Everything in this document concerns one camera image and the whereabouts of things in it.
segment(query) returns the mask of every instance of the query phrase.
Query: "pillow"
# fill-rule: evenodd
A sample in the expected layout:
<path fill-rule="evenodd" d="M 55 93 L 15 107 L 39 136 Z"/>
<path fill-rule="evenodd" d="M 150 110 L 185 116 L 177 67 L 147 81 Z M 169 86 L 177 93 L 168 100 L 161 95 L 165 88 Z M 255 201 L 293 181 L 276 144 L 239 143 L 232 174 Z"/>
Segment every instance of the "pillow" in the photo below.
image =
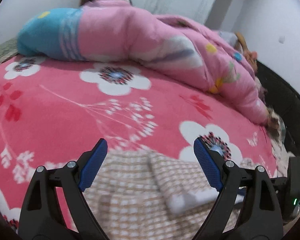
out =
<path fill-rule="evenodd" d="M 0 64 L 18 54 L 17 38 L 10 39 L 0 45 Z"/>

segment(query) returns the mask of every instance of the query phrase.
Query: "pink floral bedsheet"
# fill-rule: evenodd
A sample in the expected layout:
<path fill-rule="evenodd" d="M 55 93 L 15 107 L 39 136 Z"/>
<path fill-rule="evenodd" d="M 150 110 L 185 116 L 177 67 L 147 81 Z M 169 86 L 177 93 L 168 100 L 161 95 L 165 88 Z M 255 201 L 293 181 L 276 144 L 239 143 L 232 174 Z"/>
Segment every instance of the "pink floral bedsheet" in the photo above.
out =
<path fill-rule="evenodd" d="M 0 65 L 0 211 L 18 220 L 35 168 L 62 167 L 99 138 L 195 161 L 193 141 L 209 132 L 237 164 L 250 159 L 274 174 L 265 129 L 220 97 L 131 62 L 15 57 Z"/>

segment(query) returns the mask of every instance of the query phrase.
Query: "blue blanket section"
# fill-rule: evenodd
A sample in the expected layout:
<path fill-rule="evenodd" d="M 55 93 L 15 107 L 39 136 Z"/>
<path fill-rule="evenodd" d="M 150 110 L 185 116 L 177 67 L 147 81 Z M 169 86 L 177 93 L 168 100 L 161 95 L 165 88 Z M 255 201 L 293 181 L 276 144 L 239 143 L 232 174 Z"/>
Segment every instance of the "blue blanket section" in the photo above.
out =
<path fill-rule="evenodd" d="M 78 46 L 82 10 L 58 8 L 31 19 L 18 34 L 18 52 L 27 57 L 45 54 L 58 60 L 83 61 Z"/>

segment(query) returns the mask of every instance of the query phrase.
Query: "yellow spot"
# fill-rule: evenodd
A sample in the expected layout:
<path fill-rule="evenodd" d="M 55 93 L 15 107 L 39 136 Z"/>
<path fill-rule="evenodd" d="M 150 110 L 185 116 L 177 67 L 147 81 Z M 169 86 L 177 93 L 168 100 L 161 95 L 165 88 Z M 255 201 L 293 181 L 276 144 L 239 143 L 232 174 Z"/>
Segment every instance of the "yellow spot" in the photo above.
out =
<path fill-rule="evenodd" d="M 50 14 L 50 12 L 43 12 L 42 14 L 40 14 L 39 16 L 38 16 L 38 19 L 42 19 L 43 17 L 46 17 L 47 15 L 49 15 Z"/>
<path fill-rule="evenodd" d="M 210 52 L 212 54 L 217 52 L 217 48 L 215 46 L 213 46 L 211 43 L 208 43 L 206 45 L 206 50 L 207 50 L 207 52 Z"/>
<path fill-rule="evenodd" d="M 218 79 L 216 80 L 214 86 L 211 87 L 211 88 L 209 88 L 208 91 L 209 91 L 210 93 L 212 93 L 212 94 L 217 94 L 217 93 L 219 93 L 219 89 L 221 88 L 222 84 L 223 84 L 222 78 L 218 78 Z"/>

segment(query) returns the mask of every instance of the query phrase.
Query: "black device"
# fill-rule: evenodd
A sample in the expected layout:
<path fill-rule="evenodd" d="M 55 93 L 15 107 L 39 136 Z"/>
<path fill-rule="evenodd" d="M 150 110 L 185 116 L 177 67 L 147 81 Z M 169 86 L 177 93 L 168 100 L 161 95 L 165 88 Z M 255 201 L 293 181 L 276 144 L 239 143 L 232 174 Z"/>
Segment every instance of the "black device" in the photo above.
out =
<path fill-rule="evenodd" d="M 270 179 L 264 167 L 239 168 L 210 150 L 199 137 L 194 152 L 210 185 L 220 193 L 194 240 L 279 240 L 283 219 L 293 213 L 300 196 L 300 157 L 290 158 L 288 177 Z M 78 161 L 63 168 L 46 170 L 39 166 L 29 184 L 21 209 L 19 236 L 22 240 L 106 240 L 82 192 L 91 186 L 107 153 L 100 139 Z M 62 187 L 79 233 L 65 225 L 56 187 Z M 246 187 L 239 219 L 233 230 L 223 233 L 233 209 L 238 188 Z"/>

